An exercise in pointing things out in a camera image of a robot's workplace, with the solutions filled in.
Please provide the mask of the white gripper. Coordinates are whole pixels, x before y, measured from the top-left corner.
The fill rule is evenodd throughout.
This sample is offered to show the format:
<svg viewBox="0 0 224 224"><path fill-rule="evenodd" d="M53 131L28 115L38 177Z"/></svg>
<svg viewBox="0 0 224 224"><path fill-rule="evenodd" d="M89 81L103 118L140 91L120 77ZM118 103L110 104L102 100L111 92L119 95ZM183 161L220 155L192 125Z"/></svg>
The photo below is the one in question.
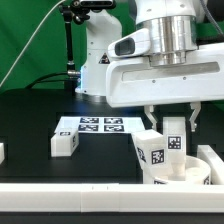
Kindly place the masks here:
<svg viewBox="0 0 224 224"><path fill-rule="evenodd" d="M106 99L111 107L145 106L153 130L157 130L153 105L191 102L194 132L199 101L224 99L224 43L202 45L179 65L151 67L148 57L115 61L106 73Z"/></svg>

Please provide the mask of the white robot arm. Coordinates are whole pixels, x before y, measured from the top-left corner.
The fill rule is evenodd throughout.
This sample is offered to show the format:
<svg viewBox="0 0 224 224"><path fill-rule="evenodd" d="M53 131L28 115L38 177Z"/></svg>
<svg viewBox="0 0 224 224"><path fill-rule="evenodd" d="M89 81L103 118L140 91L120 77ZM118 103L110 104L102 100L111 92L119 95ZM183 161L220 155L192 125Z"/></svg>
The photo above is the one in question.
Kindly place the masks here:
<svg viewBox="0 0 224 224"><path fill-rule="evenodd" d="M112 107L188 103L192 128L203 101L224 100L224 43L198 45L196 24L209 15L207 0L130 0L136 31L121 35L120 22L92 11L87 60L77 91Z"/></svg>

